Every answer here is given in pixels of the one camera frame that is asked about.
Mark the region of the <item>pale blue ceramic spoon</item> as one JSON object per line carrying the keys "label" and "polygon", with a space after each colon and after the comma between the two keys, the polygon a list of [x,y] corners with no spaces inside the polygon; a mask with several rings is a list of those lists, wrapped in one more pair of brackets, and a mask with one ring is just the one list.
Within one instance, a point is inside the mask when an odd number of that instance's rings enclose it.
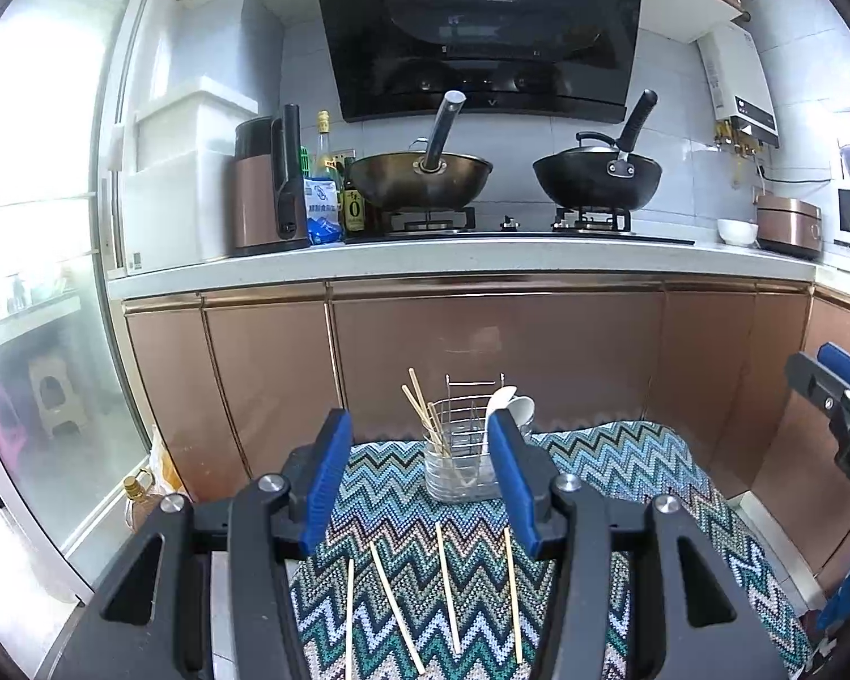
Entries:
{"label": "pale blue ceramic spoon", "polygon": [[529,435],[534,431],[534,416],[536,415],[536,403],[529,396],[514,396],[507,405],[507,409],[514,422],[516,422],[518,431]]}

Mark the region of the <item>cream white ceramic spoon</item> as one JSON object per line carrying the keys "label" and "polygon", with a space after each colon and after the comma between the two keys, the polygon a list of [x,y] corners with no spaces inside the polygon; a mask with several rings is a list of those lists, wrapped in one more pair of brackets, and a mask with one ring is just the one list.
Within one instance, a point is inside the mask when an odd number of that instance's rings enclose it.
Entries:
{"label": "cream white ceramic spoon", "polygon": [[511,401],[516,398],[517,387],[515,385],[503,385],[490,396],[486,402],[485,418],[483,418],[482,453],[488,453],[488,431],[490,431],[490,420],[497,411],[506,409]]}

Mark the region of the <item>cream chopstick short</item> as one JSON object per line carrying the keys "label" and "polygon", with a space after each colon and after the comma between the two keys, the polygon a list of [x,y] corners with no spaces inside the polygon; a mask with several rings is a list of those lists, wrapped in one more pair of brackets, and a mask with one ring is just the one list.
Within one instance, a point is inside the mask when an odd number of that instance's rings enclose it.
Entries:
{"label": "cream chopstick short", "polygon": [[524,643],[522,643],[522,625],[520,624],[519,590],[517,589],[516,559],[514,559],[513,536],[511,528],[503,530],[505,557],[507,557],[507,573],[509,588],[509,608],[511,608],[511,628],[513,628],[514,658],[516,665],[524,663]]}

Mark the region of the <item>cream chopstick tall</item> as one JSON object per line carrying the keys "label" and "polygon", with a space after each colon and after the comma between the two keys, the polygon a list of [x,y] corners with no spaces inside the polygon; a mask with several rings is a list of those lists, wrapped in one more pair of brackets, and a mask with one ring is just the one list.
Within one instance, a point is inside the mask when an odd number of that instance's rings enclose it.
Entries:
{"label": "cream chopstick tall", "polygon": [[451,585],[451,574],[449,574],[447,548],[445,548],[444,528],[440,522],[434,525],[436,530],[437,554],[439,555],[440,576],[442,576],[442,587],[444,587],[445,605],[447,605],[448,626],[451,632],[451,646],[455,656],[462,652],[460,646],[459,624],[457,624],[456,607],[454,606],[453,585]]}

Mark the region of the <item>cream chopstick curved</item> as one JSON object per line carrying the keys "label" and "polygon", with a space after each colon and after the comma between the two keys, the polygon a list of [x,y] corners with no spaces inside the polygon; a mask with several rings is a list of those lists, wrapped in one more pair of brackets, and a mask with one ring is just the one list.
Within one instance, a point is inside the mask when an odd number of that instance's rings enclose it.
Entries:
{"label": "cream chopstick curved", "polygon": [[403,644],[405,645],[406,651],[408,651],[408,656],[410,656],[411,661],[416,668],[417,675],[422,677],[423,674],[425,674],[425,665],[423,664],[422,658],[420,658],[419,651],[417,651],[416,643],[414,643],[413,637],[411,637],[411,632],[408,630],[408,626],[406,626],[402,609],[397,603],[393,588],[391,588],[391,583],[386,575],[384,564],[382,563],[382,559],[380,559],[380,552],[379,548],[377,548],[377,543],[370,543],[368,545],[368,549],[371,553],[371,557],[373,557],[373,565],[375,565],[377,577],[379,577],[380,585],[382,585],[386,600],[388,600],[388,606],[390,606],[391,613],[393,613],[394,620],[396,620],[396,626],[401,633]]}

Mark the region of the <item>copper lower cabinets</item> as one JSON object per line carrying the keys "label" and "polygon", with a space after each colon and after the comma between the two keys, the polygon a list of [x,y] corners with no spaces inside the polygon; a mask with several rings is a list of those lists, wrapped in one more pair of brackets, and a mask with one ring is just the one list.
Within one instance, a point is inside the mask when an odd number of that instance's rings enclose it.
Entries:
{"label": "copper lower cabinets", "polygon": [[668,425],[820,587],[850,564],[850,483],[825,420],[789,390],[797,351],[850,353],[850,294],[815,281],[527,273],[315,281],[124,304],[151,414],[196,499],[276,470],[325,414],[360,440],[416,435],[428,399],[497,383],[543,431]]}

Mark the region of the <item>zigzag knitted mat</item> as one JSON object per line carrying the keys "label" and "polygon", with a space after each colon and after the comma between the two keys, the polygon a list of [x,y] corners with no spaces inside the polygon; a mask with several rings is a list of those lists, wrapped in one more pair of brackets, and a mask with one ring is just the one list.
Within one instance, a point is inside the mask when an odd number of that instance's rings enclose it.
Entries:
{"label": "zigzag knitted mat", "polygon": [[483,429],[492,498],[420,440],[356,445],[290,582],[314,678],[797,677],[763,546],[671,428]]}

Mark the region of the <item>amber cooking oil bottle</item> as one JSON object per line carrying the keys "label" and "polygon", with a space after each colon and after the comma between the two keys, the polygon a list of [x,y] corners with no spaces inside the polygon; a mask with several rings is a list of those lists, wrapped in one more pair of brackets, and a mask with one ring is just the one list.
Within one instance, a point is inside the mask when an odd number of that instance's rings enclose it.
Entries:
{"label": "amber cooking oil bottle", "polygon": [[139,468],[122,481],[125,496],[124,524],[137,533],[162,499],[150,468]]}

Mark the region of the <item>white bowl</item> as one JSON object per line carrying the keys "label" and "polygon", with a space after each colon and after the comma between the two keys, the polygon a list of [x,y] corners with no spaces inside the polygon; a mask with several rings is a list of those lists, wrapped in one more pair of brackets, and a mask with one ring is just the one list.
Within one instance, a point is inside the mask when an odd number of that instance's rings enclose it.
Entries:
{"label": "white bowl", "polygon": [[753,247],[757,243],[758,225],[738,219],[719,219],[717,233],[727,246]]}

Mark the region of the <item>copper knife block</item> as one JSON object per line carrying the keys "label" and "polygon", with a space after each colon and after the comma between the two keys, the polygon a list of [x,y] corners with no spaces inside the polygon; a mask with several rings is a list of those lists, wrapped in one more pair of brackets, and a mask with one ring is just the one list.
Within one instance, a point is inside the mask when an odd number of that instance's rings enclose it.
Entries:
{"label": "copper knife block", "polygon": [[256,117],[236,126],[231,203],[236,256],[310,246],[297,104],[285,104],[279,117]]}

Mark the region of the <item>green cap bottle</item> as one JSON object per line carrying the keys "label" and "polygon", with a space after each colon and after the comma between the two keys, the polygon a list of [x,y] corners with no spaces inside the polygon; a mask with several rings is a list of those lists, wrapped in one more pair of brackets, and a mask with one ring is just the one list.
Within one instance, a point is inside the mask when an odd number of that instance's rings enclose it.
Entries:
{"label": "green cap bottle", "polygon": [[311,171],[311,158],[310,152],[305,146],[300,146],[300,172],[302,172],[302,177],[308,178],[310,177]]}

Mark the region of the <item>black wok with lid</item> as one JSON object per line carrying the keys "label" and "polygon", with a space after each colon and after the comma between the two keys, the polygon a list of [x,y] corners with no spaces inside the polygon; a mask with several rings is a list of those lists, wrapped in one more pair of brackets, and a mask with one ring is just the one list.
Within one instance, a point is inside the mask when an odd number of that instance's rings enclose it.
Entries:
{"label": "black wok with lid", "polygon": [[654,158],[636,152],[658,95],[645,89],[613,138],[602,132],[576,134],[576,147],[539,158],[533,171],[540,188],[562,209],[608,209],[634,212],[656,195],[663,169]]}

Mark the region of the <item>clear bottle yellow cap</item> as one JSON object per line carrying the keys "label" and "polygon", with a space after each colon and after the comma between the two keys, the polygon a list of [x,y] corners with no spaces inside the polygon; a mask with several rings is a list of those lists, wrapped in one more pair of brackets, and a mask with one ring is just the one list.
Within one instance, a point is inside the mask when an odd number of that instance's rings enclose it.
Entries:
{"label": "clear bottle yellow cap", "polygon": [[332,151],[332,122],[330,112],[322,109],[317,112],[317,147],[314,154],[314,176],[332,180],[336,175]]}

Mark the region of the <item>white water heater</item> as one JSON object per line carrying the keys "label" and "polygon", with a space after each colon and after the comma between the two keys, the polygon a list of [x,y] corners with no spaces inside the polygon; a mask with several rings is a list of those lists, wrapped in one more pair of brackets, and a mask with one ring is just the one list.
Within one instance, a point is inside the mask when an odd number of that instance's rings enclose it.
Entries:
{"label": "white water heater", "polygon": [[716,117],[716,141],[742,155],[779,147],[779,126],[757,46],[746,29],[720,23],[697,40]]}

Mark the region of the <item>black range hood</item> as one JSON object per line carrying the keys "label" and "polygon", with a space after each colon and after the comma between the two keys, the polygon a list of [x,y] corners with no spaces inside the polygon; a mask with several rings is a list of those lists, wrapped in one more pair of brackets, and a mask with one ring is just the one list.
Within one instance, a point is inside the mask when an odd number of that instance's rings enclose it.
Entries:
{"label": "black range hood", "polygon": [[343,118],[626,115],[641,0],[319,0]]}

